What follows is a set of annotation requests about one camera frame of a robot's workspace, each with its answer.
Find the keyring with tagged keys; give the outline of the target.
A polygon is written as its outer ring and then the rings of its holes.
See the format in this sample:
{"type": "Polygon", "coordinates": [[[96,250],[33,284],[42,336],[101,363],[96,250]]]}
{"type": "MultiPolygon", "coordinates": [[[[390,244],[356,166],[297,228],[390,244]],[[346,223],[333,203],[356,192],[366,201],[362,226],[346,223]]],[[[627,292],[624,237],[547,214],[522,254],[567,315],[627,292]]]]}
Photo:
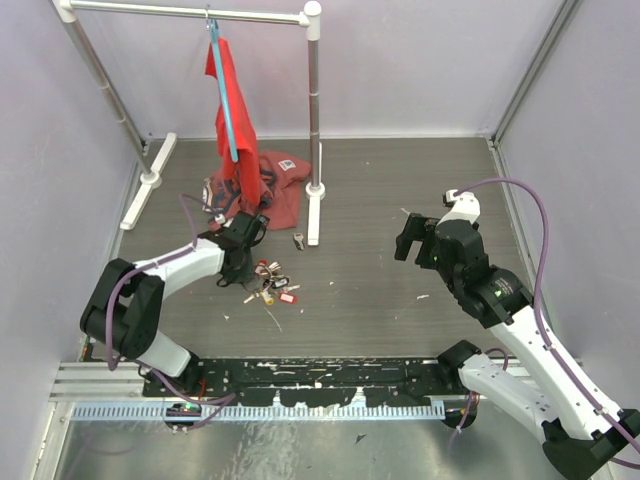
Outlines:
{"type": "Polygon", "coordinates": [[[252,270],[252,279],[258,277],[261,279],[261,290],[256,293],[248,293],[243,303],[248,304],[255,299],[261,299],[266,306],[272,306],[276,301],[285,304],[294,305],[298,302],[296,295],[300,288],[298,284],[291,282],[291,279],[282,271],[279,262],[267,262],[260,260],[252,270]]]}

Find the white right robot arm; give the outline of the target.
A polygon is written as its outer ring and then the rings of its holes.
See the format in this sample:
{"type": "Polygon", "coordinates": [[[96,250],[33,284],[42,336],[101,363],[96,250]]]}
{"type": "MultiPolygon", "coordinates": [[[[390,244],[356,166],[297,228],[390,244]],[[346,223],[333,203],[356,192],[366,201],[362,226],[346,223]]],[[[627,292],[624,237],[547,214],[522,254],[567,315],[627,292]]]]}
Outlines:
{"type": "Polygon", "coordinates": [[[535,316],[533,298],[511,271],[490,263],[473,219],[412,213],[396,238],[394,257],[436,271],[462,310],[520,361],[533,380],[524,383],[491,363],[468,341],[439,355],[444,390],[487,397],[529,430],[547,460],[566,479],[590,479],[639,435],[639,412],[623,409],[582,370],[535,316]]]}

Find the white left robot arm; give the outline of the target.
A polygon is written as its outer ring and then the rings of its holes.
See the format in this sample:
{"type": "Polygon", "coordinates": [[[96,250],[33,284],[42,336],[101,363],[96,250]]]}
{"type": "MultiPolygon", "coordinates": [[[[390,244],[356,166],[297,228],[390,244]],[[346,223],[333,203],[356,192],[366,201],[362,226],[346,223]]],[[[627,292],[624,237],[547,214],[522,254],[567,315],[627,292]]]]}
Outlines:
{"type": "Polygon", "coordinates": [[[194,393],[203,379],[200,358],[159,329],[163,302],[206,277],[216,285],[246,285],[254,277],[252,248],[269,219],[240,212],[224,226],[199,234],[162,257],[104,268],[80,317],[80,330],[107,348],[111,365],[123,357],[159,372],[178,396],[194,393]]]}

